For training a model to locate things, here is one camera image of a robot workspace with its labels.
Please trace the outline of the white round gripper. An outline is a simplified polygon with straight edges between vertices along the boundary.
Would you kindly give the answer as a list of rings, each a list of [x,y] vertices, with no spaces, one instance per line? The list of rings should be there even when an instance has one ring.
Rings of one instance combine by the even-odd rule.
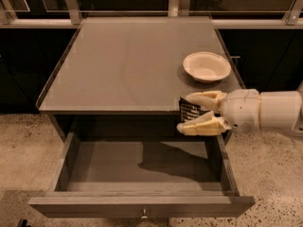
[[[259,92],[256,89],[235,90],[229,94],[222,91],[189,94],[186,101],[205,107],[210,112],[179,123],[177,130],[187,136],[216,136],[231,129],[234,133],[257,131],[258,98]]]

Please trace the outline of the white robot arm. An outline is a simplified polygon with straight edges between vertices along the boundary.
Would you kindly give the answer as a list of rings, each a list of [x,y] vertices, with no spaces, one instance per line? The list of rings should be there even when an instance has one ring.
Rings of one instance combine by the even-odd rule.
[[[278,131],[284,135],[302,137],[301,91],[206,91],[189,94],[185,101],[205,108],[206,113],[179,123],[177,130],[184,135],[214,136],[226,131]]]

